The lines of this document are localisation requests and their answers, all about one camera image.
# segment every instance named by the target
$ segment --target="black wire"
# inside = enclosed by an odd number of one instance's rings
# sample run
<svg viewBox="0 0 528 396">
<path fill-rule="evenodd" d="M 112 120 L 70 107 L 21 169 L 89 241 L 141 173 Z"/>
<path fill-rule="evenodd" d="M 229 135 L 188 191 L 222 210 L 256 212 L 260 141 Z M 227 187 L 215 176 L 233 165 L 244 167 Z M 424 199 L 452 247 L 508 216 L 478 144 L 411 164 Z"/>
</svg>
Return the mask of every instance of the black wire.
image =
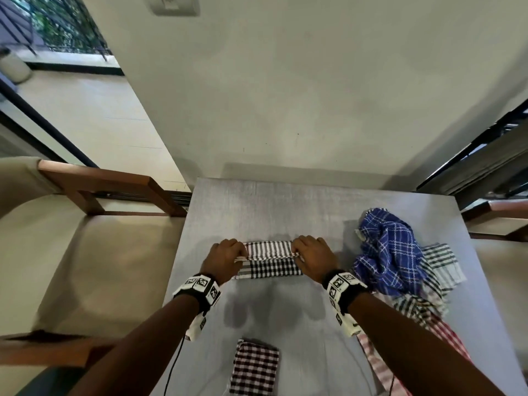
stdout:
<svg viewBox="0 0 528 396">
<path fill-rule="evenodd" d="M 389 389 L 389 396 L 392 395 L 392 386 L 394 385 L 394 375 L 392 376 L 391 389 Z"/>
<path fill-rule="evenodd" d="M 172 370 L 174 369 L 174 365 L 176 364 L 176 360 L 178 359 L 178 357 L 180 357 L 180 352 L 182 351 L 181 349 L 183 347 L 183 341 L 184 340 L 185 340 L 185 337 L 183 337 L 181 339 L 180 350 L 178 350 L 178 354 L 176 354 L 176 358 L 174 359 L 174 362 L 172 363 L 172 367 L 170 367 L 170 371 L 168 372 L 167 384 L 165 385 L 165 391 L 163 392 L 163 396 L 167 395 L 168 381 L 171 380 Z"/>
</svg>

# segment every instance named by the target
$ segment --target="blue checkered cloth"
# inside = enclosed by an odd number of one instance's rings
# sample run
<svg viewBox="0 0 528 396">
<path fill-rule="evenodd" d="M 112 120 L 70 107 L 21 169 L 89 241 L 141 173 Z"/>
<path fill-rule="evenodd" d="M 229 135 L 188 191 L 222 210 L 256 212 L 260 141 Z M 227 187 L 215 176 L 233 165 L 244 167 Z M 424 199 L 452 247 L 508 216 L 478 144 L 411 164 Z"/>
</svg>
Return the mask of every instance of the blue checkered cloth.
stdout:
<svg viewBox="0 0 528 396">
<path fill-rule="evenodd" d="M 424 255 L 411 227 L 385 208 L 373 208 L 356 232 L 363 240 L 354 262 L 357 278 L 384 295 L 418 296 L 427 275 L 420 268 Z"/>
</svg>

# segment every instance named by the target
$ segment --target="tabletop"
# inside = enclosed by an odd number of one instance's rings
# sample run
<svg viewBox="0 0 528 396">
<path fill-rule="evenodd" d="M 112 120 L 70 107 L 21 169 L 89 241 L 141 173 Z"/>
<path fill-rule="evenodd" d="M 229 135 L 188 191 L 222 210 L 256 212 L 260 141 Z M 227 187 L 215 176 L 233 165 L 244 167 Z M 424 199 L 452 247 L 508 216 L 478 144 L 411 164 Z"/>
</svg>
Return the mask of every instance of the tabletop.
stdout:
<svg viewBox="0 0 528 396">
<path fill-rule="evenodd" d="M 310 234 L 326 239 L 342 264 L 350 266 L 360 251 L 354 230 L 363 212 L 372 207 L 385 207 L 409 223 L 422 246 L 436 242 L 451 246 L 468 281 L 450 294 L 446 322 L 464 342 L 475 365 L 506 395 L 527 395 L 511 341 L 450 196 L 200 178 L 165 302 L 199 270 L 211 245 L 224 238 L 292 240 Z M 356 337 L 342 334 L 320 285 L 304 276 L 241 279 L 229 281 L 221 291 L 200 338 L 184 343 L 167 395 L 227 394 L 241 337 L 280 349 L 279 395 L 382 391 Z M 153 396 L 163 395 L 168 369 Z"/>
</svg>

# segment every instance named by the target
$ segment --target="red checkered cloth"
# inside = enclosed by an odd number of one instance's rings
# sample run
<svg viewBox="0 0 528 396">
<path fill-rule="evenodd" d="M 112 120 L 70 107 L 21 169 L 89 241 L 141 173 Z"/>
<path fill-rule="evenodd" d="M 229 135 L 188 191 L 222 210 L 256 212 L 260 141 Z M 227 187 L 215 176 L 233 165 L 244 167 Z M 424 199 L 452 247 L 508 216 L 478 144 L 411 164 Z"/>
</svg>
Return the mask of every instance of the red checkered cloth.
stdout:
<svg viewBox="0 0 528 396">
<path fill-rule="evenodd" d="M 230 394 L 273 395 L 279 349 L 239 339 L 229 384 Z"/>
<path fill-rule="evenodd" d="M 466 348 L 464 347 L 464 344 L 460 340 L 460 338 L 457 336 L 456 333 L 451 329 L 449 325 L 447 325 L 444 321 L 442 321 L 439 317 L 434 316 L 431 320 L 431 326 L 427 327 L 428 330 L 430 330 L 432 333 L 434 333 L 437 337 L 442 339 L 443 341 L 450 344 L 457 352 L 459 352 L 462 356 L 464 356 L 467 360 L 471 361 L 471 358 L 469 357 L 469 353 L 467 352 Z M 368 337 L 365 334 L 359 334 L 357 336 L 358 340 L 360 341 L 361 347 L 363 347 L 363 351 L 366 354 L 366 358 L 369 360 L 368 362 L 372 366 L 372 369 L 376 376 L 378 377 L 379 381 L 381 382 L 381 385 L 383 388 L 390 392 L 391 396 L 412 396 L 411 392 L 409 392 L 405 386 L 400 382 L 398 378 L 394 376 L 392 371 L 387 367 L 385 364 L 385 361 L 383 361 L 380 357 L 380 355 L 376 352 L 374 349 L 374 345 L 368 339 Z"/>
</svg>

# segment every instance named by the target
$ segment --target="folded cloth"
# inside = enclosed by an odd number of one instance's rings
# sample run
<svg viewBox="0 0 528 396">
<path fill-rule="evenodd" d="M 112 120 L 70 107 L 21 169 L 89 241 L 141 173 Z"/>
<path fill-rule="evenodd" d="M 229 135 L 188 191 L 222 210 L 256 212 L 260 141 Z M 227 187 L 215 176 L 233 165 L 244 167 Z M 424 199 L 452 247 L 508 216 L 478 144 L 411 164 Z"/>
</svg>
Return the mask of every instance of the folded cloth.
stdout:
<svg viewBox="0 0 528 396">
<path fill-rule="evenodd" d="M 273 395 L 279 349 L 246 339 L 239 339 L 236 349 L 229 393 Z"/>
<path fill-rule="evenodd" d="M 248 242 L 246 246 L 248 257 L 239 258 L 242 268 L 234 277 L 235 279 L 255 279 L 270 277 L 287 277 L 302 275 L 303 273 L 295 264 L 292 241 L 265 241 Z"/>
<path fill-rule="evenodd" d="M 467 360 L 471 361 L 469 353 L 467 352 L 460 338 L 451 329 L 451 327 L 439 317 L 435 316 L 430 321 L 430 326 L 427 327 L 427 329 L 439 337 L 439 339 L 442 339 L 451 345 Z M 411 396 L 411 393 L 405 388 L 405 386 L 403 386 L 400 380 L 394 376 L 389 367 L 387 367 L 385 361 L 383 361 L 378 352 L 375 350 L 374 345 L 368 339 L 366 334 L 359 334 L 357 338 L 360 341 L 363 351 L 365 352 L 366 358 L 369 360 L 368 362 L 372 366 L 372 369 L 381 382 L 383 388 L 389 392 L 391 396 Z"/>
<path fill-rule="evenodd" d="M 420 262 L 422 250 L 406 222 L 385 208 L 366 212 L 356 233 L 363 241 L 354 262 L 359 280 L 384 295 L 419 295 L 427 277 Z"/>
<path fill-rule="evenodd" d="M 428 326 L 432 316 L 444 318 L 449 304 L 447 294 L 466 277 L 451 247 L 435 243 L 423 248 L 421 267 L 427 273 L 419 296 L 402 295 L 392 301 L 396 310 L 421 326 Z"/>
</svg>

